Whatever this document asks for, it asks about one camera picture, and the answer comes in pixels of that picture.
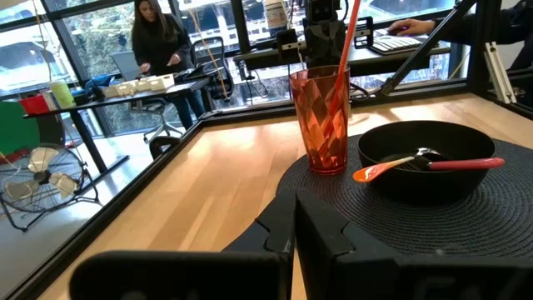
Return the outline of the computer keyboard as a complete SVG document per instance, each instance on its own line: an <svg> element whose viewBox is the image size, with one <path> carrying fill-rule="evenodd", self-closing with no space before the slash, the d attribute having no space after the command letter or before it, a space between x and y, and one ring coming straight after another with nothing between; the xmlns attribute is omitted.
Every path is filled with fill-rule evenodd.
<svg viewBox="0 0 533 300"><path fill-rule="evenodd" d="M407 53L417 49L422 42L413 37L380 36L375 37L370 49L380 55Z"/></svg>

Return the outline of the black frame clamp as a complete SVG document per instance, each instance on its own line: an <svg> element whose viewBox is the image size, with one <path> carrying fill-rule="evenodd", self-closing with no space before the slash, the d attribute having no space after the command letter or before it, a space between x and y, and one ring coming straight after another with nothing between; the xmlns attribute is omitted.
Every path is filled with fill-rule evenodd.
<svg viewBox="0 0 533 300"><path fill-rule="evenodd" d="M168 148L172 148L181 142L179 137L160 136L154 137L149 142L149 150L153 160L160 157Z"/></svg>

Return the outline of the gray laptop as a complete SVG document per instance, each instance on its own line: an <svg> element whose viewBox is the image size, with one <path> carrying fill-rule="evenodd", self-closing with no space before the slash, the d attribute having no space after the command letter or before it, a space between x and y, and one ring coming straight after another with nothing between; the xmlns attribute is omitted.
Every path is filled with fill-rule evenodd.
<svg viewBox="0 0 533 300"><path fill-rule="evenodd" d="M125 81L132 81L138 78L140 68L132 51L115 52L111 57Z"/></svg>

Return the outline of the green board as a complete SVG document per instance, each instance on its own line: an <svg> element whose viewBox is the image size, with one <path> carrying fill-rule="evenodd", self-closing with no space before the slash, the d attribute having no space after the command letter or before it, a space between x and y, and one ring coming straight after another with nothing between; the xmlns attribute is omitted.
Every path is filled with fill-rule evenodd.
<svg viewBox="0 0 533 300"><path fill-rule="evenodd" d="M0 102L0 153L3 155L34 148L40 143L37 122L25 119L25 114L18 102Z"/></svg>

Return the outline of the spoon with orange handle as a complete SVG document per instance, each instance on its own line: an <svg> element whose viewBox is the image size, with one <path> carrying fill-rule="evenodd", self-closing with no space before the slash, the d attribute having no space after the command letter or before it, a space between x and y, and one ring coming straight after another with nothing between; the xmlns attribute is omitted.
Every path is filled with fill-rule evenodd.
<svg viewBox="0 0 533 300"><path fill-rule="evenodd" d="M380 175L382 175L386 171L393 169L397 166L400 166L403 163L408 163L412 160L415 160L416 158L420 158L423 155L428 154L428 153L439 155L439 153L436 150L433 150L427 147L419 147L415 154L412 154L408 157L399 158L397 160L393 160L389 162L378 163L370 167L364 167L363 169L360 169L354 172L352 175L352 178L358 183L370 183L371 181L378 178Z"/></svg>

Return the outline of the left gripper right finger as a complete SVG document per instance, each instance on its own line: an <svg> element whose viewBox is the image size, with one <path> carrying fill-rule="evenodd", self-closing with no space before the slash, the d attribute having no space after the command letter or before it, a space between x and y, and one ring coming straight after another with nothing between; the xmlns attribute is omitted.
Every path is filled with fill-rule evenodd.
<svg viewBox="0 0 533 300"><path fill-rule="evenodd" d="M308 300L533 300L533 260L401 254L311 191L296 199Z"/></svg>

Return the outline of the red drinking straw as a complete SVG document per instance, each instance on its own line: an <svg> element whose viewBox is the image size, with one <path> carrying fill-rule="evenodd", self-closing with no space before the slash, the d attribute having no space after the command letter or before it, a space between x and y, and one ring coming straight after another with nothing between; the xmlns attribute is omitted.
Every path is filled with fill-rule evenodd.
<svg viewBox="0 0 533 300"><path fill-rule="evenodd" d="M326 116L326 125L323 131L325 143L321 148L321 153L323 154L321 165L328 172L346 164L344 158L346 156L346 145L344 140L346 139L346 104L349 87L346 84L345 73L347 57L350 52L351 43L353 42L354 32L356 31L360 6L361 0L354 0L335 85L326 97L326 100L330 100L331 104Z"/></svg>

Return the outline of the gray office chair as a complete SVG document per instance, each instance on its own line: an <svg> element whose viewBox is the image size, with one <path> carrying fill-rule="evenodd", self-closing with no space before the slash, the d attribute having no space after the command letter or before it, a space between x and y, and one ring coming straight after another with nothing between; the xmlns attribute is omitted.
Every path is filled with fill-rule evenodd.
<svg viewBox="0 0 533 300"><path fill-rule="evenodd" d="M163 97L148 100L136 100L129 104L129 110L132 113L156 115L161 119L157 126L143 133L144 143L149 144L154 138L157 138L162 133L165 133L168 137L171 136L171 132L175 132L178 137L183 136L184 132L177 127L172 126L165 117L165 113L167 113L172 107L173 105Z"/></svg>

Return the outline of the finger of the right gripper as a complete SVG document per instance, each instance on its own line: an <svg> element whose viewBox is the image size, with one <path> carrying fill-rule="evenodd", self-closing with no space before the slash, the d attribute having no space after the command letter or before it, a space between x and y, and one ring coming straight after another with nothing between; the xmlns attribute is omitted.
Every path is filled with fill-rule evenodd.
<svg viewBox="0 0 533 300"><path fill-rule="evenodd" d="M306 66L308 68L317 68L323 66L324 62L320 54L316 53L311 46L306 47Z"/></svg>
<svg viewBox="0 0 533 300"><path fill-rule="evenodd" d="M325 66L339 65L341 62L342 49L333 45L327 48L323 56L323 64Z"/></svg>

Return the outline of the orange faceted plastic cup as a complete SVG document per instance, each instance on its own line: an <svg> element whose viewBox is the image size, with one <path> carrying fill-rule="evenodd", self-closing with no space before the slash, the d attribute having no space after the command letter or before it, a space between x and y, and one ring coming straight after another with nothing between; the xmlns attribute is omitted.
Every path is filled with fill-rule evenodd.
<svg viewBox="0 0 533 300"><path fill-rule="evenodd" d="M347 165L350 68L304 69L291 74L289 84L311 170L340 173Z"/></svg>

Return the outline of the light green cup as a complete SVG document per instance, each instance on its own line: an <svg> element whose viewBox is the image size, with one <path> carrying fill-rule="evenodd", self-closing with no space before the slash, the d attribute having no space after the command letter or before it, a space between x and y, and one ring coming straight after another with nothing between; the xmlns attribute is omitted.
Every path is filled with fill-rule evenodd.
<svg viewBox="0 0 533 300"><path fill-rule="evenodd" d="M60 108L73 108L76 106L71 90L64 80L52 81L49 86Z"/></svg>

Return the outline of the gray operator desk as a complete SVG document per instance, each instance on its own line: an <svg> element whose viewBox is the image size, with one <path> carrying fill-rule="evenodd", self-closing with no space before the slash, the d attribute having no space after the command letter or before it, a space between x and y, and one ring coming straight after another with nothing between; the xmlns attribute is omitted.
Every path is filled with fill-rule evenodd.
<svg viewBox="0 0 533 300"><path fill-rule="evenodd" d="M434 47L423 58L419 58L413 69L423 69L430 66L430 58L435 55L447 54L451 48L443 42ZM378 73L395 73L414 53L414 51L382 56L367 48L351 50L348 65L353 77L373 75ZM256 50L245 54L237 54L233 61L236 65L244 62L248 70L273 68L287 64L300 63L299 57L289 57L281 60L277 49Z"/></svg>

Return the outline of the black office chair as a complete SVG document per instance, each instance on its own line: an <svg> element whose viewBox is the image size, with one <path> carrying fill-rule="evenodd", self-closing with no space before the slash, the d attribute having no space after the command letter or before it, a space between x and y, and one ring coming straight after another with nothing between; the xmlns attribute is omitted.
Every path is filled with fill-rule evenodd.
<svg viewBox="0 0 533 300"><path fill-rule="evenodd" d="M220 36L201 38L192 44L192 59L196 67L211 78L212 99L227 101L234 91L234 81L226 60L224 40Z"/></svg>

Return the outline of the black bowl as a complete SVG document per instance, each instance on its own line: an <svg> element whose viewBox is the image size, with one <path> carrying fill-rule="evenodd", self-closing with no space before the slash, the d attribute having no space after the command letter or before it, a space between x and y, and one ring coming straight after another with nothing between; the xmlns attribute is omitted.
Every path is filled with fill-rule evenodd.
<svg viewBox="0 0 533 300"><path fill-rule="evenodd" d="M441 121L394 122L365 132L357 151L364 168L428 153L394 167L369 183L372 190L397 201L436 204L457 201L472 193L485 178L486 169L451 170L440 162L493 158L496 144L474 128Z"/></svg>

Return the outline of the fork with red handle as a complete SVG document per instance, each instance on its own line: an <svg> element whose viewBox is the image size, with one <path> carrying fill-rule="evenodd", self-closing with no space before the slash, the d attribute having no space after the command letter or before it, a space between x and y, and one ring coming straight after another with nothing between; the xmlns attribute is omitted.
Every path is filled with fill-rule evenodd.
<svg viewBox="0 0 533 300"><path fill-rule="evenodd" d="M408 171L463 171L463 170L486 170L491 168L502 167L506 160L501 157L491 157L470 160L441 160L434 161L426 157L419 157L415 160L405 162L400 165L399 169Z"/></svg>

